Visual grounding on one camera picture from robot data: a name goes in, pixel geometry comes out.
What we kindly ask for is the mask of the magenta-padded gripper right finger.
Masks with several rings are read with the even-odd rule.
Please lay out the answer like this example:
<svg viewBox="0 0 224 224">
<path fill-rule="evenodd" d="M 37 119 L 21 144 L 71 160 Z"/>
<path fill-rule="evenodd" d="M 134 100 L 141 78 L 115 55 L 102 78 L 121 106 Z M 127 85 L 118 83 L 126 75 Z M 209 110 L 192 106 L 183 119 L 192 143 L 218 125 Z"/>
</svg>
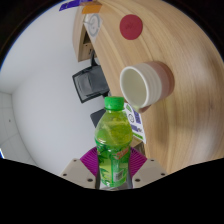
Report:
<svg viewBox="0 0 224 224">
<path fill-rule="evenodd" d="M 167 172 L 155 159 L 147 159 L 138 150 L 131 149 L 127 179 L 129 189 L 144 187 L 166 175 Z"/>
</svg>

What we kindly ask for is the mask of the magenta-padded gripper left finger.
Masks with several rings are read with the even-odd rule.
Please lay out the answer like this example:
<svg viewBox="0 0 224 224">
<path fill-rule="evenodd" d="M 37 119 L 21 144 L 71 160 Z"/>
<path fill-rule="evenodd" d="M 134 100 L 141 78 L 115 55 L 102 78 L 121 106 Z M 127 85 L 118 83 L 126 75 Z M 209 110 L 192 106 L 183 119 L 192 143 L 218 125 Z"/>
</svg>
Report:
<svg viewBox="0 0 224 224">
<path fill-rule="evenodd" d="M 60 176 L 78 186 L 88 189 L 98 189 L 99 164 L 97 149 L 90 149 L 80 159 L 73 158 Z"/>
</svg>

